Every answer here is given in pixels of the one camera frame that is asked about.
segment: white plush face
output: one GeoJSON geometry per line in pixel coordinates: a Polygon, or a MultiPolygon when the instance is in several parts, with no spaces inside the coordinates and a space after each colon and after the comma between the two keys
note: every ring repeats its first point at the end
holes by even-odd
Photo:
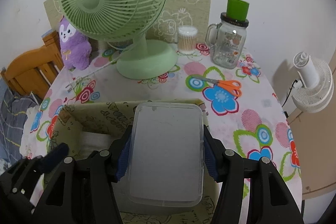
{"type": "Polygon", "coordinates": [[[59,27],[59,36],[63,43],[67,42],[69,38],[75,34],[75,32],[76,29],[71,24],[69,24],[66,29],[63,24],[59,27]]]}

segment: black cable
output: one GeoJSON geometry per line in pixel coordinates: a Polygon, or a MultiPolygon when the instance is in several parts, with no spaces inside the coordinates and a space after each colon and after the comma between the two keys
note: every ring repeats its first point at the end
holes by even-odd
{"type": "Polygon", "coordinates": [[[297,80],[296,80],[296,79],[295,79],[295,81],[293,82],[293,84],[292,84],[292,86],[291,86],[291,88],[290,88],[290,90],[289,90],[289,93],[288,93],[288,95],[287,95],[287,98],[286,98],[284,104],[283,104],[281,107],[283,107],[283,106],[286,104],[286,102],[287,102],[287,100],[288,100],[288,98],[289,98],[289,96],[290,96],[290,94],[291,94],[291,92],[292,92],[292,89],[293,89],[295,83],[297,83],[297,80]]]}

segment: screw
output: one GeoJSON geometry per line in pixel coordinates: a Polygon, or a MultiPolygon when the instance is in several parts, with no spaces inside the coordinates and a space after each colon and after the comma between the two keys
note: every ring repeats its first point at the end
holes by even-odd
{"type": "Polygon", "coordinates": [[[110,152],[108,150],[102,150],[100,151],[99,155],[102,157],[106,157],[110,154],[110,152]]]}
{"type": "Polygon", "coordinates": [[[64,159],[64,163],[65,164],[69,164],[69,163],[71,163],[72,162],[72,158],[71,157],[66,157],[65,159],[64,159]]]}
{"type": "Polygon", "coordinates": [[[234,154],[235,154],[235,152],[231,149],[225,150],[225,155],[227,155],[227,156],[233,156],[234,154]]]}
{"type": "Polygon", "coordinates": [[[270,160],[269,158],[267,158],[267,157],[262,157],[262,158],[261,158],[261,161],[262,161],[263,163],[265,163],[265,164],[268,164],[268,163],[271,162],[271,160],[270,160]]]}

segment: jar handle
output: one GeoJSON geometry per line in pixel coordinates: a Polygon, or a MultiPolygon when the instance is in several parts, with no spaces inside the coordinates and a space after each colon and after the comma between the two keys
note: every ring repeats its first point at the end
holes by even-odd
{"type": "Polygon", "coordinates": [[[217,29],[217,25],[218,24],[209,25],[208,30],[207,30],[207,34],[205,35],[205,44],[209,47],[209,49],[212,49],[214,47],[215,43],[216,43],[216,41],[215,41],[215,43],[211,43],[209,41],[209,36],[210,36],[210,33],[211,33],[211,29],[213,29],[213,28],[217,29]]]}

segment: gray plaid blanket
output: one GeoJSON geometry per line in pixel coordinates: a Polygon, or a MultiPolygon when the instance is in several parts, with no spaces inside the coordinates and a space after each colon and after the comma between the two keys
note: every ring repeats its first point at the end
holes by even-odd
{"type": "Polygon", "coordinates": [[[0,108],[0,142],[7,159],[13,165],[22,158],[19,148],[23,126],[26,122],[26,111],[36,106],[33,96],[21,96],[7,89],[0,108]]]}

